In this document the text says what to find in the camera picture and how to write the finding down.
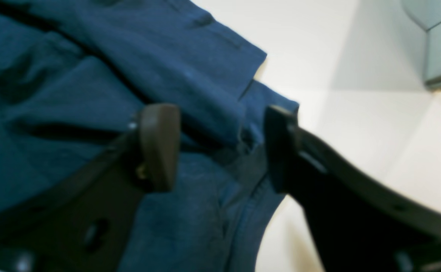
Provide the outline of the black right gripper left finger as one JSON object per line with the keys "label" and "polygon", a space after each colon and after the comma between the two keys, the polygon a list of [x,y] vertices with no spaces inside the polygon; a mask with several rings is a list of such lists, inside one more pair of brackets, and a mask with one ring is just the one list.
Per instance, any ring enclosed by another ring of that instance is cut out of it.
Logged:
{"label": "black right gripper left finger", "polygon": [[0,271],[115,272],[148,193],[174,188],[181,111],[151,104],[75,174],[0,212]]}

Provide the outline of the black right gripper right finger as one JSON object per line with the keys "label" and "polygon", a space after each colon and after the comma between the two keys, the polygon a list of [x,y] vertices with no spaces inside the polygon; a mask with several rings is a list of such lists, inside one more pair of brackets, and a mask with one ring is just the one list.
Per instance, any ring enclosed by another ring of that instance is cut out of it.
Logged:
{"label": "black right gripper right finger", "polygon": [[274,189],[302,206],[326,272],[441,272],[441,213],[364,174],[282,107],[267,107],[264,137]]}

